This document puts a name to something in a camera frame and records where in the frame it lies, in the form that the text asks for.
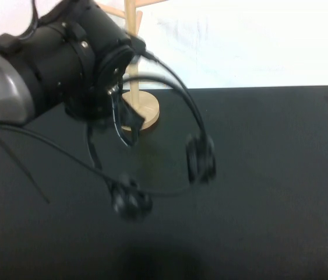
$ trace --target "black table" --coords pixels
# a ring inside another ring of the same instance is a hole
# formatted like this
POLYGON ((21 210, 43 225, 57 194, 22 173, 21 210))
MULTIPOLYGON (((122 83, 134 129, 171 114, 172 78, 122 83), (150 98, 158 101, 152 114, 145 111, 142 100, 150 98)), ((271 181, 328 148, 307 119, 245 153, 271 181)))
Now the black table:
MULTIPOLYGON (((137 148, 112 128, 94 139, 105 171, 173 190, 188 184, 185 140, 197 128, 179 97, 152 92, 160 122, 137 148)), ((328 87, 192 93, 216 144, 217 179, 155 198, 141 224, 114 214, 98 177, 3 132, 52 203, 0 149, 0 279, 328 279, 328 87)), ((90 162, 84 125, 61 106, 28 127, 90 162)))

